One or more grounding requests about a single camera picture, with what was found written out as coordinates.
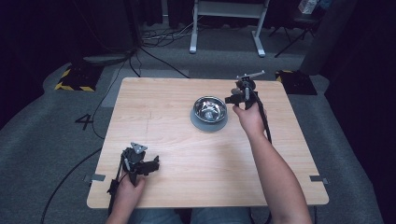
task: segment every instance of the person's left hand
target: person's left hand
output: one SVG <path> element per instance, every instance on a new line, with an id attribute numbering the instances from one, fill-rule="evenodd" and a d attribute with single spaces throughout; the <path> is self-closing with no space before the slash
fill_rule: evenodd
<path id="1" fill-rule="evenodd" d="M 141 177 L 135 187 L 125 172 L 121 172 L 120 184 L 117 188 L 116 199 L 113 204 L 113 210 L 107 223 L 127 223 L 129 216 L 134 211 L 139 199 L 143 193 L 146 179 Z"/>

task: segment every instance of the person's right hand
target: person's right hand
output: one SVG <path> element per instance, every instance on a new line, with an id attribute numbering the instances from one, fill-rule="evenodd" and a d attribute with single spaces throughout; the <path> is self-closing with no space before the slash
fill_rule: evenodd
<path id="1" fill-rule="evenodd" d="M 239 121 L 247 136 L 264 132 L 262 116 L 260 115 L 259 105 L 257 103 L 248 110 L 243 110 L 239 106 L 234 105 L 233 112 L 239 117 Z"/>

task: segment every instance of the person's right arm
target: person's right arm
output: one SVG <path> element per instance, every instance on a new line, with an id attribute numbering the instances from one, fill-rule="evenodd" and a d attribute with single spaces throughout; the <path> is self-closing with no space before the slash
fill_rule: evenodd
<path id="1" fill-rule="evenodd" d="M 249 110 L 237 106 L 262 183 L 262 191 L 275 223 L 312 223 L 300 184 L 288 164 L 264 135 L 258 104 Z"/>

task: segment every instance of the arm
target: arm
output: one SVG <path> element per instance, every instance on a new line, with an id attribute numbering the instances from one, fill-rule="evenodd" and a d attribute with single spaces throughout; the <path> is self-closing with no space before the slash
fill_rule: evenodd
<path id="1" fill-rule="evenodd" d="M 139 202 L 146 184 L 146 180 L 140 178 L 135 187 L 131 183 L 129 176 L 125 175 L 123 171 L 121 176 L 124 176 L 124 178 L 121 177 L 120 185 L 117 189 L 116 200 L 113 204 L 113 210 L 106 224 L 128 223 L 129 217 Z"/>
<path id="2" fill-rule="evenodd" d="M 247 134 L 254 161 L 262 183 L 262 191 L 275 223 L 311 223 L 300 184 L 288 164 L 264 135 L 259 107 L 249 110 L 234 106 L 242 128 Z"/>

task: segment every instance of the wooden table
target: wooden table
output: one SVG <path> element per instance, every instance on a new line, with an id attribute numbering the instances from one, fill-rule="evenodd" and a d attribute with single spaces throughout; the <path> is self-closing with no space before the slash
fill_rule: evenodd
<path id="1" fill-rule="evenodd" d="M 318 169 L 280 82 L 255 81 L 273 144 L 296 174 L 308 204 L 329 201 Z M 106 191 L 115 178 L 121 152 L 131 142 L 147 146 L 145 161 L 160 156 L 138 207 L 267 205 L 250 146 L 238 117 L 228 106 L 226 126 L 205 133 L 191 123 L 194 102 L 202 96 L 224 99 L 235 80 L 125 78 L 96 168 L 104 181 L 93 181 L 90 208 L 107 208 Z"/>

